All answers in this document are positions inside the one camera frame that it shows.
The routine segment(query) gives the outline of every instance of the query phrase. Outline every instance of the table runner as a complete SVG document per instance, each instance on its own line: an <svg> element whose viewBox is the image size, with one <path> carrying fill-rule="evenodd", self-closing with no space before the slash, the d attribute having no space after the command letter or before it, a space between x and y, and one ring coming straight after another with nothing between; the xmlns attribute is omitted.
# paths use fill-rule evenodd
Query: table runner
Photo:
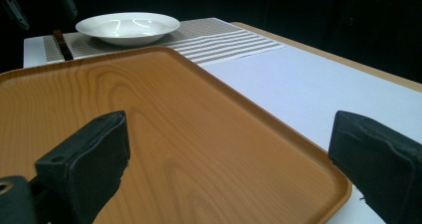
<svg viewBox="0 0 422 224"><path fill-rule="evenodd" d="M133 49L111 45L78 32L64 34L64 37L74 59ZM49 64L64 61L53 36L45 36L44 44ZM201 67L286 47L216 18L183 21L179 29L148 46L172 48Z"/></svg>

